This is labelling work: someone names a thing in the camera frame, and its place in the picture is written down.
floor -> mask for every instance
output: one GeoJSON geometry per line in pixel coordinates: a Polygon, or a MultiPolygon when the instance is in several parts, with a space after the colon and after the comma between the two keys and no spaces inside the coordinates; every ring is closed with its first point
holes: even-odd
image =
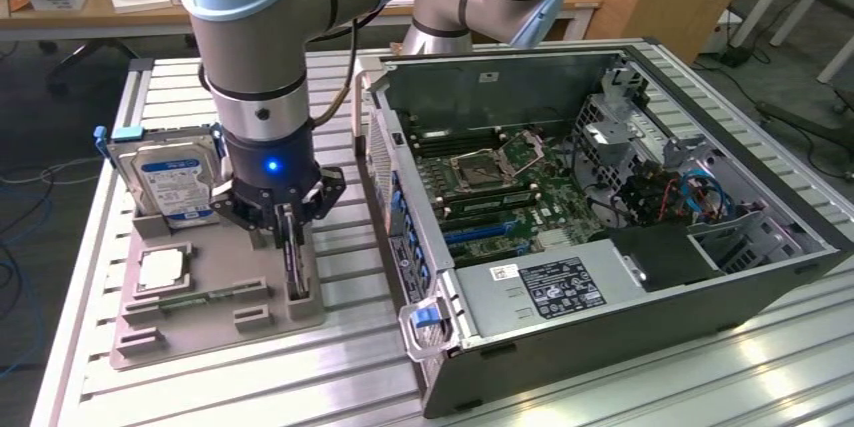
{"type": "MultiPolygon", "coordinates": [[[[737,11],[748,12],[757,0],[736,0],[737,11]]],[[[766,22],[790,0],[778,0],[770,9],[766,22]]],[[[854,19],[817,4],[809,18],[793,32],[780,48],[768,46],[766,33],[758,43],[772,58],[770,65],[752,61],[726,72],[738,80],[757,100],[778,103],[796,112],[821,119],[828,125],[852,121],[852,112],[842,116],[833,112],[840,104],[833,90],[814,79],[837,50],[854,32],[854,19]]],[[[382,47],[399,41],[405,29],[367,29],[362,36],[365,47],[382,47]]],[[[182,37],[134,39],[131,47],[145,57],[174,58],[195,56],[182,37]]],[[[43,78],[51,66],[70,53],[76,42],[62,42],[60,52],[46,56],[35,43],[19,45],[18,51],[0,61],[0,174],[12,177],[10,169],[20,166],[47,167],[71,159],[96,155],[91,133],[96,125],[111,125],[123,88],[127,62],[113,51],[95,57],[67,75],[70,95],[52,99],[44,91],[43,78]]],[[[8,51],[11,44],[0,45],[8,51]]],[[[347,39],[341,39],[318,49],[345,49],[347,39]]],[[[706,66],[717,66],[714,59],[702,58],[706,66]]],[[[720,72],[704,72],[704,77],[746,112],[756,115],[752,102],[738,92],[736,85],[720,72]]],[[[854,62],[837,76],[840,88],[854,90],[854,62]]],[[[780,122],[766,126],[769,132],[798,154],[806,157],[806,142],[801,135],[780,122]]],[[[848,169],[849,156],[838,147],[817,142],[814,161],[828,170],[848,169]]],[[[67,181],[91,176],[98,164],[68,168],[58,174],[67,181]]],[[[15,173],[32,176],[38,170],[15,173]]],[[[854,185],[829,179],[848,198],[854,199],[854,185]]],[[[16,189],[26,195],[42,195],[46,185],[35,183],[16,189]]],[[[51,193],[52,213],[44,226],[16,243],[14,253],[22,269],[32,281],[38,304],[43,312],[44,346],[26,359],[22,369],[0,377],[0,425],[27,425],[32,414],[54,331],[59,322],[67,283],[74,268],[80,236],[91,207],[95,183],[56,186],[51,193]]],[[[28,208],[32,198],[0,191],[0,224],[6,225],[28,208]]],[[[0,290],[0,312],[10,299],[8,289],[0,290]]],[[[0,319],[0,372],[27,352],[39,333],[39,322],[26,298],[6,319],[0,319]]]]}

aluminum profile table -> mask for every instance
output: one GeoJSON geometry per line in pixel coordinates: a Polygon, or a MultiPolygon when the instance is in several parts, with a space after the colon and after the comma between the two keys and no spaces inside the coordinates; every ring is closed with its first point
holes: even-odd
{"type": "MultiPolygon", "coordinates": [[[[810,204],[854,237],[850,203],[664,48],[633,42],[810,204]]],[[[197,64],[197,59],[161,60],[153,68],[131,72],[117,125],[179,127],[215,120],[209,93],[198,85],[197,64]]],[[[309,57],[314,115],[343,83],[346,64],[345,52],[309,57]]],[[[670,100],[660,92],[650,92],[650,98],[650,109],[674,133],[694,133],[670,100]]],[[[294,335],[114,371],[107,357],[134,203],[104,165],[34,425],[777,426],[805,422],[818,426],[854,420],[850,263],[786,295],[733,331],[466,414],[423,419],[358,183],[351,105],[345,105],[315,136],[319,161],[342,166],[349,182],[345,198],[315,228],[327,322],[294,335]]]]}

